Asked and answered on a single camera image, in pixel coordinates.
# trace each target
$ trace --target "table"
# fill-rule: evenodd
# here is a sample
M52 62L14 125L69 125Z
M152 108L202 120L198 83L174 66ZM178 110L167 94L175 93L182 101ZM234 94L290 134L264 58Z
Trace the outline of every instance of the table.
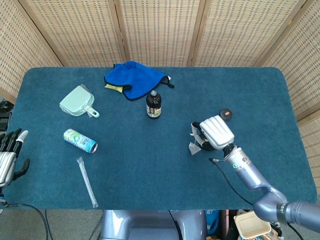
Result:
M208 158L191 156L191 122L229 108L227 123L264 177L289 201L317 201L315 184L299 134L283 74L263 67L159 67L174 89L160 84L162 114L150 119L146 100L128 101L104 88L107 67L41 67L24 76L8 131L29 130L16 169L30 158L28 173L3 190L9 202L46 209L91 209L76 158L82 156L99 209L249 209ZM100 117L71 116L59 102L84 84L95 96ZM99 146L88 154L64 141L72 128ZM227 163L232 185L248 200L250 192Z

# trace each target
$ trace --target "wall panel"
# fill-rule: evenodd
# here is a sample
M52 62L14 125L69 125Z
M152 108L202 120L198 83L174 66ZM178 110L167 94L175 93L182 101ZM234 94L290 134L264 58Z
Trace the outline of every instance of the wall panel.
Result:
M298 120L320 109L320 1L308 2L264 63L284 73Z
M12 0L0 0L0 94L12 103L28 69L61 65L19 7Z
M199 4L200 0L120 0L120 27L129 58L148 66L185 67Z
M304 149L320 197L320 110L299 122Z
M21 0L53 50L66 66L121 63L118 22L113 1Z
M192 65L251 67L298 4L298 0L212 0Z

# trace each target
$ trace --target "paper tag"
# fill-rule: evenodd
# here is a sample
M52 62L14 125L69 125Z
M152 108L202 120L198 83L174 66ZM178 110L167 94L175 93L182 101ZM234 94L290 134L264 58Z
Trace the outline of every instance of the paper tag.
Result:
M197 145L195 145L192 142L189 143L189 149L190 149L191 155L195 155L197 152L199 152L201 150L200 147L198 147Z

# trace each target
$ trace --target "white container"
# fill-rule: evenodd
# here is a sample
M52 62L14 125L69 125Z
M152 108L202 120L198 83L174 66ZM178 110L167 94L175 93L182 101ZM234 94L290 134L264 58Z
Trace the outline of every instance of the white container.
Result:
M234 217L235 225L243 239L252 239L270 233L271 225L257 217L254 211Z

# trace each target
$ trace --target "can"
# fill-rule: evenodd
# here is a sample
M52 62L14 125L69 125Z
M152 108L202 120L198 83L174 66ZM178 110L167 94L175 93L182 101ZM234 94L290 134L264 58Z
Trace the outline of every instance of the can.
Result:
M160 117L162 110L162 99L159 93L156 90L152 90L146 96L146 114L151 119L157 119Z
M63 133L63 139L90 154L93 154L98 147L96 141L71 128Z

